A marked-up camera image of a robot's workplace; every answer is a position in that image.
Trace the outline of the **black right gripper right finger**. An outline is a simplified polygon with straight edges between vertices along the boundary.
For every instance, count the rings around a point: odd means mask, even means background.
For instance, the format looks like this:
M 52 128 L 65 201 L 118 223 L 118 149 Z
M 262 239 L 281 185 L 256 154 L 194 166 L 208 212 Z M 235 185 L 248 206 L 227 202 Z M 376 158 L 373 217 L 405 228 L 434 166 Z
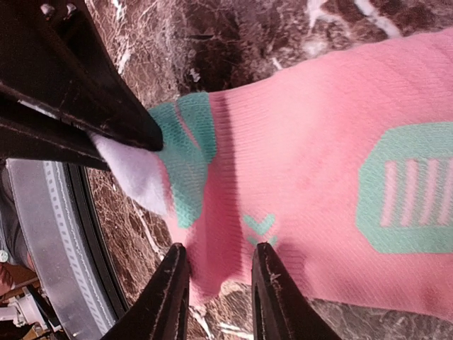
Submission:
M 340 339 L 306 301 L 269 243 L 257 244 L 251 276 L 255 339 Z

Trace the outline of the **pink teal patterned sock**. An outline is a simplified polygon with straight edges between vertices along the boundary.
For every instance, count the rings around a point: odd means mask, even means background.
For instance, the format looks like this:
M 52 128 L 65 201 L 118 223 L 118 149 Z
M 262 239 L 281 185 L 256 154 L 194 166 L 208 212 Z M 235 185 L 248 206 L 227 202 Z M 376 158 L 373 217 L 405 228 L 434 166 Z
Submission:
M 452 318 L 452 30 L 304 61 L 150 110 L 164 148 L 92 135 L 187 249 L 190 302 L 270 243 L 308 297 Z

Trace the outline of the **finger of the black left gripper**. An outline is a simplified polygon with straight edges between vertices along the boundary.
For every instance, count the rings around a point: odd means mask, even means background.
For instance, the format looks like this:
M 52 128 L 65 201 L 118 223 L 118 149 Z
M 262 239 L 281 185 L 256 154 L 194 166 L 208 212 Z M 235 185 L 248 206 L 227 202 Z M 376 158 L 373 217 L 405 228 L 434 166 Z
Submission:
M 1 94 L 124 145 L 163 148 L 84 1 L 1 2 Z
M 109 167 L 83 130 L 22 104 L 1 89 L 1 158 Z

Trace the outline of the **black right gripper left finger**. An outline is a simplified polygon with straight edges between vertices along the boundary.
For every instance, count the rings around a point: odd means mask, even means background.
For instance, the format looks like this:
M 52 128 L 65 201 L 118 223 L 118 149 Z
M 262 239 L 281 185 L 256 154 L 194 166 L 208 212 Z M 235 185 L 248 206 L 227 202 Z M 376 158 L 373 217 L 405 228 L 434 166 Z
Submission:
M 172 244 L 135 304 L 102 340 L 186 339 L 189 280 L 186 249 Z

